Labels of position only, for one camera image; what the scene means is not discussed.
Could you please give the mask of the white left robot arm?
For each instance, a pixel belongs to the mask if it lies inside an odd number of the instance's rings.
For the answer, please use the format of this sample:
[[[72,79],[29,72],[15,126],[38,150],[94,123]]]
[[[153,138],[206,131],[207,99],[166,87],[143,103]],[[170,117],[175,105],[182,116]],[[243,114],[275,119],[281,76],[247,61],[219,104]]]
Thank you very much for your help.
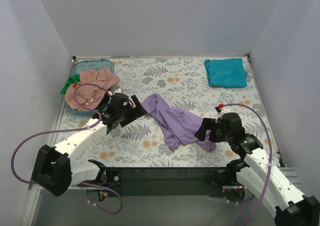
[[[31,179],[54,196],[62,195],[70,185],[106,186],[110,175],[103,163],[90,159],[86,164],[76,166],[75,160],[113,129],[124,127],[146,114],[135,95],[115,93],[106,108],[95,113],[80,131],[54,146],[44,145],[39,149]]]

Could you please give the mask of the purple t shirt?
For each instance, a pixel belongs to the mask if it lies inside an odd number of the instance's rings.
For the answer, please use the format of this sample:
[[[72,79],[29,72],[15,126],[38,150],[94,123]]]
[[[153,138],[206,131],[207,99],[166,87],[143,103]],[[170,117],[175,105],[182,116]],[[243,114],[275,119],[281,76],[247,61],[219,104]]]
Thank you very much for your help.
[[[175,151],[181,145],[197,143],[207,152],[212,152],[217,145],[209,140],[209,132],[205,140],[200,141],[195,133],[200,129],[203,119],[192,112],[171,107],[159,95],[152,94],[142,102],[143,108],[148,114],[157,120],[164,136],[164,142]]]

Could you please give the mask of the pink t shirt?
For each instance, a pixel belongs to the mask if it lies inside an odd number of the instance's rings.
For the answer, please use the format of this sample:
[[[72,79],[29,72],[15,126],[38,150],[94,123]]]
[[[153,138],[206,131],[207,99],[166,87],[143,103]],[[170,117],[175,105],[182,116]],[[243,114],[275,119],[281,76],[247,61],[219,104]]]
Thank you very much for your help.
[[[85,111],[83,106],[96,109],[105,97],[106,90],[120,82],[108,68],[87,69],[79,73],[80,82],[68,87],[65,100],[71,109]]]

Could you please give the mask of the blue plastic basket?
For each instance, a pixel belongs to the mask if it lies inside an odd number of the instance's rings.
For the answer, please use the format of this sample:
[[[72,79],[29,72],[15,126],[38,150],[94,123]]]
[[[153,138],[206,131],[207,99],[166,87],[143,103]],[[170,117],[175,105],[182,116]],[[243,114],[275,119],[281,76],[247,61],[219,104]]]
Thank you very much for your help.
[[[108,68],[112,73],[115,73],[115,66],[114,64],[108,59],[95,59],[95,60],[83,60],[77,62],[71,72],[70,76],[79,74],[81,71],[85,70],[101,70],[103,68]],[[67,101],[64,101],[64,108],[72,115],[79,115],[79,116],[90,116],[93,113],[91,111],[77,111],[70,108]]]

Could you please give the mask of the aluminium frame rail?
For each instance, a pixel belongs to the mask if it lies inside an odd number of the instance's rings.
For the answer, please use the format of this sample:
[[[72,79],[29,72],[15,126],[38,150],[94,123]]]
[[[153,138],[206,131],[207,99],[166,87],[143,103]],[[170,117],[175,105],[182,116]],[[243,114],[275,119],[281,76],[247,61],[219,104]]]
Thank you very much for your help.
[[[230,171],[228,170],[227,166],[225,167],[227,169],[227,173],[228,175],[232,176]],[[301,190],[301,185],[300,182],[298,180],[298,177],[296,175],[296,172],[293,168],[290,167],[278,167],[283,174],[299,189]],[[118,192],[116,192],[115,190],[111,189],[111,187],[109,186],[102,186],[100,184],[91,184],[88,182],[84,182],[83,184],[72,184],[68,187],[67,190],[80,190],[80,189],[84,189],[87,192],[96,192],[100,195],[100,199],[103,200],[105,199],[108,195],[114,196],[114,197],[118,197],[121,198],[123,196],[121,196]],[[29,185],[29,193],[28,193],[28,199],[27,199],[27,205],[28,206],[36,206],[39,199],[40,199],[40,195],[42,192],[47,192],[52,196],[53,195],[50,191],[46,190],[45,188],[43,188],[42,186],[40,186],[39,184],[35,183],[32,179],[31,179],[31,183]],[[222,197],[222,198],[218,198],[218,197],[213,197],[214,199],[224,199],[226,198],[226,196]],[[246,199],[244,199],[243,201],[234,201],[234,200],[229,200],[230,203],[234,203],[234,204],[245,204],[247,202]]]

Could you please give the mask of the green t shirt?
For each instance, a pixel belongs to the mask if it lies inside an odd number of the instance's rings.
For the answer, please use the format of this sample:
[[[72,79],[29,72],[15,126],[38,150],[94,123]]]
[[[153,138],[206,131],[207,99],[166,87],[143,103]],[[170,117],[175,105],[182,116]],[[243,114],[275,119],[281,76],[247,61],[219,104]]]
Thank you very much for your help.
[[[62,88],[61,91],[60,91],[60,94],[61,94],[61,95],[65,95],[70,85],[78,84],[80,81],[81,81],[81,80],[80,80],[80,75],[79,75],[79,74],[71,75],[71,76],[66,80],[63,88]]]

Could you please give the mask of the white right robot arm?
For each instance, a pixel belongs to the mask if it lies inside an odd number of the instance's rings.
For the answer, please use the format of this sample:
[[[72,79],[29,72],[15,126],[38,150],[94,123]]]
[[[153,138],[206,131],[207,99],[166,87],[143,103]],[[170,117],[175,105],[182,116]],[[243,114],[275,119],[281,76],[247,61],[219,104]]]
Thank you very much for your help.
[[[276,166],[252,134],[245,132],[239,115],[221,111],[217,119],[204,118],[195,137],[213,143],[228,143],[239,159],[227,164],[227,181],[248,188],[274,218],[277,226],[317,226],[320,202],[306,196]]]

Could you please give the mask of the folded teal t shirt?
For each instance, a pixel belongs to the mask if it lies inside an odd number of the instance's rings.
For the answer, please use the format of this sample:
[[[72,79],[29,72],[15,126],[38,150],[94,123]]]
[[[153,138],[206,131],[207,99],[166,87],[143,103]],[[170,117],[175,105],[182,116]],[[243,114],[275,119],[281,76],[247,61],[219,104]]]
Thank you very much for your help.
[[[219,88],[245,88],[247,72],[241,58],[205,59],[208,85]]]

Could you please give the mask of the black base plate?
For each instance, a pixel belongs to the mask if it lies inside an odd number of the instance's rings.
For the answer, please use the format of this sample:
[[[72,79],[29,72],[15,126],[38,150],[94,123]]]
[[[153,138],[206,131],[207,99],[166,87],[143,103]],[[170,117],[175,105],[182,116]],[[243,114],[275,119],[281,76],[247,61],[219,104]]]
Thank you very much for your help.
[[[228,175],[225,167],[110,167],[98,183],[121,196],[245,198],[245,187]]]

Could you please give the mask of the floral table mat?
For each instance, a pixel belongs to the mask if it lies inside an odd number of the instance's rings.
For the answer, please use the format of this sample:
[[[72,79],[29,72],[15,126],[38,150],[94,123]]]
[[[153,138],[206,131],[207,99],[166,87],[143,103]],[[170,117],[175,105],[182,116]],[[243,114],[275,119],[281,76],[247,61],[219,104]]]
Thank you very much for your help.
[[[279,165],[279,150],[273,141],[268,119],[247,58],[245,88],[218,88],[208,85],[202,58],[127,58],[113,59],[118,88],[126,95],[143,101],[159,94],[171,107],[199,117],[215,118],[215,107],[230,104],[239,114],[247,133],[255,135],[272,152]],[[238,156],[226,143],[207,152],[197,143],[171,150],[164,141],[159,124],[145,115],[128,126],[118,127],[95,141],[75,160],[75,165],[97,160],[108,167],[224,167]]]

